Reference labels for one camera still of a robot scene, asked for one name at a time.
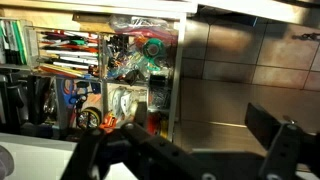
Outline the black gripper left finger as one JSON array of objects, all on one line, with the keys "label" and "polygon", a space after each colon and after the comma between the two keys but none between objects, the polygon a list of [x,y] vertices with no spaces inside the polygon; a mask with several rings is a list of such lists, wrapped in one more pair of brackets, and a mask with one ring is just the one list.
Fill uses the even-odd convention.
[{"label": "black gripper left finger", "polygon": [[214,180],[200,160],[132,121],[113,130],[86,130],[60,180],[104,180],[118,163],[138,180]]}]

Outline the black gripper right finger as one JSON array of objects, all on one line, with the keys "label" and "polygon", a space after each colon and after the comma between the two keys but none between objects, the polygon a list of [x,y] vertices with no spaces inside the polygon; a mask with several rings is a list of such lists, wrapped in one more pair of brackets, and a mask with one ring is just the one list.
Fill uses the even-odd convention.
[{"label": "black gripper right finger", "polygon": [[245,125],[267,151],[258,171],[260,180],[301,180],[297,166],[303,164],[320,177],[320,134],[305,132],[295,123],[281,123],[262,106],[249,103]]}]

